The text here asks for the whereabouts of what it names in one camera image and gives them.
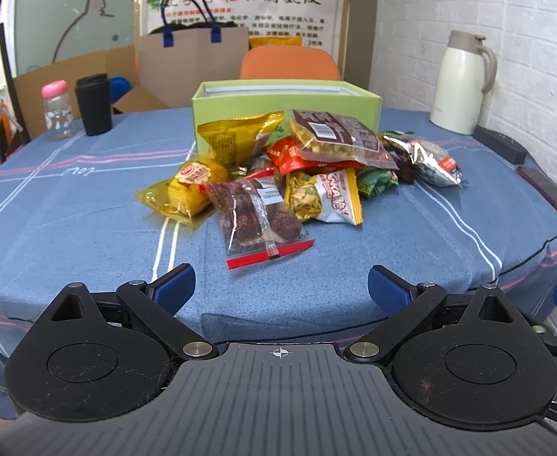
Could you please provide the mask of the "yellow cake snack pack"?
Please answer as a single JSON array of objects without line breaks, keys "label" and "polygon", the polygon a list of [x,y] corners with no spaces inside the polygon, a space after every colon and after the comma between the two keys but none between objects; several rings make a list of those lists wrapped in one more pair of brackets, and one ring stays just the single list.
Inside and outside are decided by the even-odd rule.
[{"label": "yellow cake snack pack", "polygon": [[136,200],[160,215],[194,228],[211,206],[205,185],[226,182],[228,170],[212,158],[193,158],[169,179],[135,194]]}]

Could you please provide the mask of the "dark red dates pack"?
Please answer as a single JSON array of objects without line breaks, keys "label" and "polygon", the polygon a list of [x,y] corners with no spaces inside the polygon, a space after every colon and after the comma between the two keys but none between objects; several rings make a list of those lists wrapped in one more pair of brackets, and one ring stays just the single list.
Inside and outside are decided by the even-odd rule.
[{"label": "dark red dates pack", "polygon": [[229,269],[288,257],[313,246],[313,239],[287,207],[274,176],[259,173],[204,186],[218,212]]}]

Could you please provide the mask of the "green snack pack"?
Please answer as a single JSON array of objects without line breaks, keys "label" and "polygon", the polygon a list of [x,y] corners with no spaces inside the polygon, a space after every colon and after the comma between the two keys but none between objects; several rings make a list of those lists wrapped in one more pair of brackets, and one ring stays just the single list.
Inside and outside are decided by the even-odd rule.
[{"label": "green snack pack", "polygon": [[358,191],[367,199],[375,198],[388,188],[398,184],[398,177],[391,170],[365,168],[357,172]]}]

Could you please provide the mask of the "yellow white chips pack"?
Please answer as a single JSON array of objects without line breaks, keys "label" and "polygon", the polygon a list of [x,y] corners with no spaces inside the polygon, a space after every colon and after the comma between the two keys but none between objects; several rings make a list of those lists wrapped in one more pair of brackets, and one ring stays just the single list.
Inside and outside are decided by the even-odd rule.
[{"label": "yellow white chips pack", "polygon": [[354,168],[317,175],[287,174],[284,201],[301,222],[316,219],[360,225],[364,220]]}]

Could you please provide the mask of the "silver crisps snack bag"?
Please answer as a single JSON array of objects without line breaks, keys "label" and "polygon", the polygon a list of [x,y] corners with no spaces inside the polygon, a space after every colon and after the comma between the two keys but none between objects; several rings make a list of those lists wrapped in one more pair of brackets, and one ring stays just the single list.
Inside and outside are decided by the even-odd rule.
[{"label": "silver crisps snack bag", "polygon": [[462,184],[464,176],[458,163],[438,144],[410,134],[385,133],[382,139],[405,154],[414,171],[427,183],[438,187]]}]

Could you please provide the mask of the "gold foil snack bag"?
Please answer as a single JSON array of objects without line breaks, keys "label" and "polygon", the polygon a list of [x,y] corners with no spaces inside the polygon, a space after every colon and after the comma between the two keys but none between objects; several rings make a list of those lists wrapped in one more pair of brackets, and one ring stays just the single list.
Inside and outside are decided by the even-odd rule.
[{"label": "gold foil snack bag", "polygon": [[262,116],[217,119],[197,126],[212,158],[227,166],[241,165],[260,154],[274,131],[284,121],[283,111]]}]

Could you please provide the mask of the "brown nuts snack bag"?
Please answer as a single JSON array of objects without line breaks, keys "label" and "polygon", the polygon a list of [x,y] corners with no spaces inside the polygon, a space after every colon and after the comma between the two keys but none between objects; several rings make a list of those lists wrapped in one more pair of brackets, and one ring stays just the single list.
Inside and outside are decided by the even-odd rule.
[{"label": "brown nuts snack bag", "polygon": [[289,130],[301,157],[308,161],[356,162],[366,167],[398,169],[377,134],[355,117],[293,109]]}]

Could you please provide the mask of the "red snack bag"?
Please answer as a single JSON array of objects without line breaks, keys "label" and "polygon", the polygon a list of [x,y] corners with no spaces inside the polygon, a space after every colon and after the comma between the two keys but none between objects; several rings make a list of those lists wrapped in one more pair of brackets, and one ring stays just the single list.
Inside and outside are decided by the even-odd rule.
[{"label": "red snack bag", "polygon": [[299,147],[291,136],[281,138],[270,145],[266,145],[264,152],[282,176],[296,171],[317,175],[348,168],[354,168],[355,170],[364,168],[363,164],[356,161],[335,161],[335,163],[328,163],[327,161],[306,160],[300,154]]}]

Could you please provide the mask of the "dark red phone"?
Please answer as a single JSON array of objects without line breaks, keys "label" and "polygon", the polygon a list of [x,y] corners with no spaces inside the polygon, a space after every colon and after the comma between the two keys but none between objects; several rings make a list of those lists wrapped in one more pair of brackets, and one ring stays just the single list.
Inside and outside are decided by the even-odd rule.
[{"label": "dark red phone", "polygon": [[516,172],[557,211],[557,184],[536,168],[519,166]]}]

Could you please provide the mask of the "green cardboard box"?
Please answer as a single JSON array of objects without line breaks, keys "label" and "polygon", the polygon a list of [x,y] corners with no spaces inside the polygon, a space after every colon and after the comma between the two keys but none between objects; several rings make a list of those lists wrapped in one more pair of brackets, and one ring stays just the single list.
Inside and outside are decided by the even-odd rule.
[{"label": "green cardboard box", "polygon": [[368,129],[379,126],[382,99],[339,80],[237,79],[205,81],[192,98],[194,126],[233,117],[290,109],[353,116]]}]

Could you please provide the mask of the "pink lid clear bottle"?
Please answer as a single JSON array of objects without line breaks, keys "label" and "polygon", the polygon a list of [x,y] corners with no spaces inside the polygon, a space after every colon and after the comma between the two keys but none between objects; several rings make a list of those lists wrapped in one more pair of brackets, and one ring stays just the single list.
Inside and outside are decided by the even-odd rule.
[{"label": "pink lid clear bottle", "polygon": [[73,123],[67,82],[61,79],[44,85],[41,88],[41,98],[49,138],[61,140],[70,137],[76,131],[76,127]]}]

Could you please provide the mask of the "black tumbler cup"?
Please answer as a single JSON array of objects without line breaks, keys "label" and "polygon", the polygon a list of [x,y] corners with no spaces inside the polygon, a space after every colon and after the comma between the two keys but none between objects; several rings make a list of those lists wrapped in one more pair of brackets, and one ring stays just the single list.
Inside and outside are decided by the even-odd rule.
[{"label": "black tumbler cup", "polygon": [[112,129],[112,102],[107,74],[79,78],[74,92],[86,135],[93,137],[109,132]]}]

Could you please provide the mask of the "white thermos jug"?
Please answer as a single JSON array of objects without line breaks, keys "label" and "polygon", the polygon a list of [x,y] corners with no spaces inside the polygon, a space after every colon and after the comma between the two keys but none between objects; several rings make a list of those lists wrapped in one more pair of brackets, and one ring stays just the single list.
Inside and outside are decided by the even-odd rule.
[{"label": "white thermos jug", "polygon": [[461,135],[474,133],[498,71],[497,56],[484,40],[466,31],[450,32],[430,114],[435,126]]}]

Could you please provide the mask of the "orange chair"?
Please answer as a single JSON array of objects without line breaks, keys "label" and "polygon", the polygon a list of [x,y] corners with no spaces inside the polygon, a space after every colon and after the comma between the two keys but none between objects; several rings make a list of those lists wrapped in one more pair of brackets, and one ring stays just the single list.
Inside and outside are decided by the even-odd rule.
[{"label": "orange chair", "polygon": [[321,49],[294,45],[263,45],[245,54],[241,79],[341,80],[333,58]]}]

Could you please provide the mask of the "chinese text poster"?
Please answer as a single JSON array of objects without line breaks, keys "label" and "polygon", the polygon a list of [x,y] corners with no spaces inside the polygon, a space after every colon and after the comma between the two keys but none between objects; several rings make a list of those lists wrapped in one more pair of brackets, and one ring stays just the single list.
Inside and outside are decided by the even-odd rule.
[{"label": "chinese text poster", "polygon": [[248,28],[252,37],[299,36],[343,66],[349,0],[205,0],[220,22]]}]

